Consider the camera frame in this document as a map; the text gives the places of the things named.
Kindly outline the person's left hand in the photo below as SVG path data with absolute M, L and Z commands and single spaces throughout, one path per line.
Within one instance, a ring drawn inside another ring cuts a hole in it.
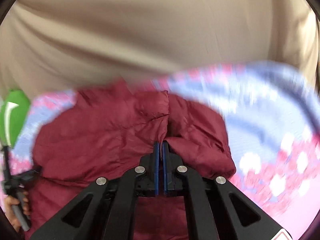
M 23 213 L 26 216 L 30 215 L 30 210 L 29 210 L 29 199 L 28 199 L 28 192 L 24 191 L 23 192 Z M 6 196 L 4 198 L 4 206 L 5 206 L 5 215 L 8 219 L 8 221 L 10 222 L 10 224 L 13 226 L 13 228 L 16 230 L 16 232 L 20 231 L 21 228 L 21 224 L 19 222 L 19 220 L 17 219 L 16 215 L 14 214 L 14 211 L 12 209 L 12 206 L 14 205 L 18 205 L 20 203 L 20 201 L 12 196 Z

